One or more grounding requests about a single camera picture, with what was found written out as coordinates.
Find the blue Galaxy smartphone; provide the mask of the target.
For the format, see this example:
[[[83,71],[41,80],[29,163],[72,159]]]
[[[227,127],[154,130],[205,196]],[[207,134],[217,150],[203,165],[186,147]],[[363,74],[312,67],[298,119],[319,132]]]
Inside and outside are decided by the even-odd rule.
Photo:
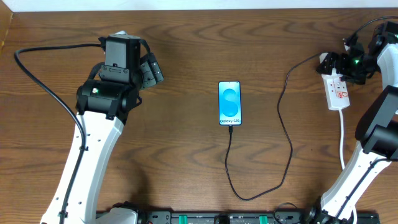
[[[242,124],[241,84],[239,81],[218,83],[219,124],[239,126]]]

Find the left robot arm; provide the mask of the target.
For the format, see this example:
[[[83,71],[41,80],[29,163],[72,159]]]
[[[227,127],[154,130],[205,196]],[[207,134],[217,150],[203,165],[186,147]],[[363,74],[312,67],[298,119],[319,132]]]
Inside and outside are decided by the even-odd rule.
[[[98,196],[113,148],[139,91],[164,77],[147,42],[118,32],[101,39],[105,61],[76,93],[78,124],[57,191],[41,223],[145,223],[125,203],[97,214]]]

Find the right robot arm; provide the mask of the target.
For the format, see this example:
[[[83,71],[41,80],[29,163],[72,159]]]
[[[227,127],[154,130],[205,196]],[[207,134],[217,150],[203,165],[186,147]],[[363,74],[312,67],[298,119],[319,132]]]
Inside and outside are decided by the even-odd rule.
[[[349,223],[356,202],[375,177],[397,160],[397,17],[382,17],[368,49],[354,32],[344,40],[345,52],[320,55],[316,71],[327,84],[335,78],[363,85],[376,72],[382,93],[359,120],[354,153],[342,173],[309,211],[304,223]]]

